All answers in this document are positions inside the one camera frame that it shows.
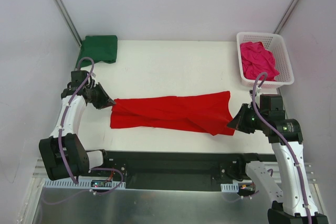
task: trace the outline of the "red cloth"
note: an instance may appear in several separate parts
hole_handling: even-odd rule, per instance
[[[267,72],[267,81],[275,81],[279,75],[275,69],[275,58],[272,52],[267,51],[261,42],[246,42],[240,45],[241,62],[244,76],[249,80],[255,80],[261,72]]]
[[[234,130],[226,127],[232,120],[229,99],[229,91],[193,97],[116,99],[110,126],[113,129],[147,126],[233,135]]]

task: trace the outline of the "crumpled pink fabric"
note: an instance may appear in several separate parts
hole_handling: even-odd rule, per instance
[[[267,81],[276,81],[279,71],[275,69],[275,58],[267,51],[261,42],[246,42],[240,44],[241,62],[245,78],[255,80],[261,72],[267,72]]]

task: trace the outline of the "laundry basket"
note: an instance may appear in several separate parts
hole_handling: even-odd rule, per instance
[[[246,79],[243,73],[242,55],[240,53],[240,44],[245,42],[259,42],[264,44],[265,49],[271,51],[276,61],[275,68],[280,72],[274,79],[276,81],[265,81],[262,85],[263,88],[276,89],[282,85],[291,85],[294,82],[294,75],[292,66],[289,61],[286,45],[284,39],[277,34],[268,33],[250,33],[241,32],[237,34],[237,48],[240,76],[244,86],[252,87],[255,80]]]

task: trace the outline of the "green cloth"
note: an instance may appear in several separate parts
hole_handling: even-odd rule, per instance
[[[117,59],[118,38],[116,35],[105,36],[86,36],[82,41],[76,67],[79,60],[83,57],[90,57],[95,63],[103,61],[115,63]],[[91,61],[84,60],[81,67],[91,65]]]

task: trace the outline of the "white tabletop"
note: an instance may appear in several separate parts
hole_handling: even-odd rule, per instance
[[[188,96],[229,90],[232,117],[251,101],[240,84],[235,42],[119,41],[117,62],[98,63],[96,79],[113,98]],[[275,89],[262,90],[276,93]],[[234,136],[150,127],[110,128],[111,108],[83,113],[79,138],[86,150],[193,153],[273,153],[262,132]]]

